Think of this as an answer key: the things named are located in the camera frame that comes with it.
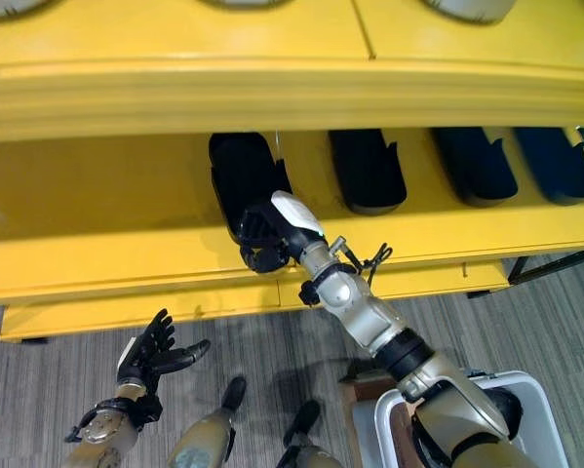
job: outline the black foot-shaped object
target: black foot-shaped object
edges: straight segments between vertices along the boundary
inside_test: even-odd
[[[237,408],[240,407],[244,400],[245,394],[246,379],[242,375],[238,375],[226,387],[222,397],[222,407],[233,412],[237,411]]]
[[[283,445],[287,447],[294,434],[309,434],[309,431],[320,417],[320,404],[315,400],[309,400],[300,407],[293,419],[293,423],[283,437]]]

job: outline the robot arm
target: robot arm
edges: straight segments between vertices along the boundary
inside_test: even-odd
[[[206,339],[187,348],[171,349],[175,328],[167,314],[165,309],[159,312],[129,343],[119,363],[114,398],[88,411],[66,437],[67,442],[79,445],[64,468],[119,466],[144,424],[157,421],[162,413],[156,395],[159,377],[191,366],[208,351],[210,342]]]
[[[395,378],[409,402],[423,400],[416,418],[453,466],[475,466],[467,460],[475,462],[487,455],[492,457],[478,466],[533,466],[508,443],[506,422],[485,393],[432,350],[389,303],[371,293],[343,238],[329,247],[315,216],[286,192],[275,192],[269,202],[252,207],[252,213],[261,215],[280,235],[278,257],[291,256],[309,274],[311,280],[302,286],[302,300],[308,305],[321,303],[336,316]],[[357,267],[342,263],[338,252],[355,259]],[[259,254],[253,253],[253,264],[259,264]]]

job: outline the white box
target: white box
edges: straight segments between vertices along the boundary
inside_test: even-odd
[[[518,370],[472,378],[481,388],[504,387],[521,401],[524,416],[513,441],[544,468],[568,468],[563,444],[549,402],[540,384]],[[398,390],[378,401],[359,402],[352,409],[364,468],[398,468],[391,434],[391,410],[405,400]]]

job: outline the black bracket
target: black bracket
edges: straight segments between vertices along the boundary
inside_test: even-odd
[[[510,275],[508,275],[508,284],[510,286],[527,283],[528,281],[536,280],[537,278],[542,278],[543,276],[547,276],[552,273],[558,273],[559,271],[570,268],[571,266],[584,263],[584,251],[572,253],[571,255],[564,256],[558,260],[550,261],[544,265],[524,271],[528,259],[529,256],[520,256],[517,258],[517,261],[515,262]],[[472,299],[474,297],[480,297],[481,295],[487,295],[490,293],[491,291],[468,292],[467,297]]]

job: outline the yellow shelf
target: yellow shelf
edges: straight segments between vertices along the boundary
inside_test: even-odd
[[[355,2],[60,0],[2,22],[0,141],[584,125],[584,1],[520,0],[492,26]]]
[[[2,340],[91,332],[148,323],[161,308],[176,322],[303,308],[297,297],[302,280],[260,281],[249,286],[219,285],[198,291],[114,296],[72,302],[14,305],[6,309]],[[374,292],[383,297],[453,293],[508,286],[500,262],[378,271]]]
[[[462,204],[429,133],[386,130],[408,187],[391,214],[344,207],[324,132],[267,134],[294,192],[333,240],[358,256],[382,242],[399,268],[584,248],[584,203],[546,201],[508,129],[504,149],[520,192],[494,208]],[[579,136],[570,132],[577,141]],[[227,232],[210,182],[209,136],[132,136],[0,143],[0,304],[72,300],[257,280]],[[268,277],[296,280],[289,267]]]
[[[456,20],[424,1],[356,0],[379,60],[584,70],[584,2],[519,0],[494,24]]]

